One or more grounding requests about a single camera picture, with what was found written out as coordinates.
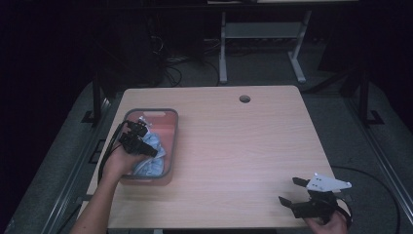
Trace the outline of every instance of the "wooden table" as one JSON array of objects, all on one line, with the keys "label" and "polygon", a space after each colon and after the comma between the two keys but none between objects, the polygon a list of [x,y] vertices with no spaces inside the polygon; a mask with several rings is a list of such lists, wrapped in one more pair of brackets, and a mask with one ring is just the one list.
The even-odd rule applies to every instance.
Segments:
[{"label": "wooden table", "polygon": [[[295,87],[127,90],[110,137],[133,108],[178,112],[173,178],[167,186],[119,184],[109,228],[303,226],[278,196],[308,201],[291,179],[333,176]],[[88,194],[96,178],[97,170]]]}]

